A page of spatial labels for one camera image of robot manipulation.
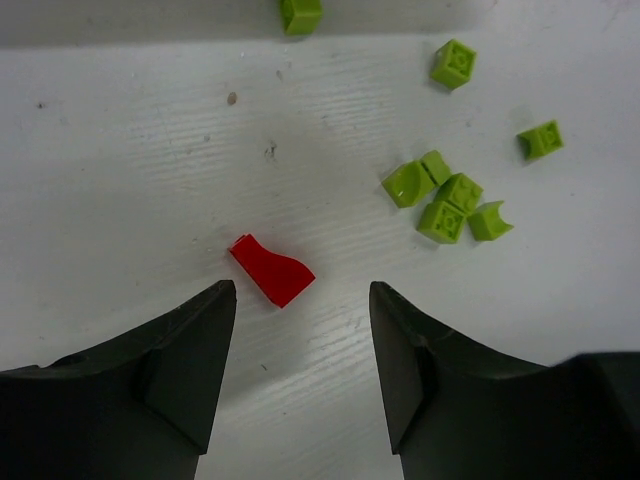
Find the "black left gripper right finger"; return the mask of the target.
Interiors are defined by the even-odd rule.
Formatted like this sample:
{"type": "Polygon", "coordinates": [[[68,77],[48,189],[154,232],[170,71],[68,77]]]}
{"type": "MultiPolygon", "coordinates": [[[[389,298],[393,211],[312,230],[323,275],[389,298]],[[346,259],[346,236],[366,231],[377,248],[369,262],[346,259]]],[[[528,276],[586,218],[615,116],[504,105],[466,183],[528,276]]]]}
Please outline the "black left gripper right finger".
{"type": "Polygon", "coordinates": [[[635,479],[639,356],[553,366],[485,346],[386,283],[369,311],[392,452],[407,479],[635,479]]]}

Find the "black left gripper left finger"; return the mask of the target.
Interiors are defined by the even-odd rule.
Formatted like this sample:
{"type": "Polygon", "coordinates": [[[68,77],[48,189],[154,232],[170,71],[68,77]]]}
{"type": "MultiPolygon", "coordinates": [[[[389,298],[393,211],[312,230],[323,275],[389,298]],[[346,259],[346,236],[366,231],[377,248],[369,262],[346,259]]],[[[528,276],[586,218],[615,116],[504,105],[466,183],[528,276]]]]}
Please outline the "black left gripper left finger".
{"type": "Polygon", "coordinates": [[[222,280],[53,364],[1,375],[5,479],[191,479],[207,452],[236,314],[222,280]]]}

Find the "red lego piece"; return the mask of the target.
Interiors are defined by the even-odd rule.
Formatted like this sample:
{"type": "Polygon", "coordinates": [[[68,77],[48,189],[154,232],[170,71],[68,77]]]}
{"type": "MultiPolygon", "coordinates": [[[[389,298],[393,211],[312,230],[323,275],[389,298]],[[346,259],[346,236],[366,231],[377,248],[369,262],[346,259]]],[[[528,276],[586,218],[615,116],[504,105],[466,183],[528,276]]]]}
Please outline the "red lego piece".
{"type": "Polygon", "coordinates": [[[285,308],[316,279],[299,260],[275,253],[251,234],[239,237],[229,252],[268,300],[285,308]]]}

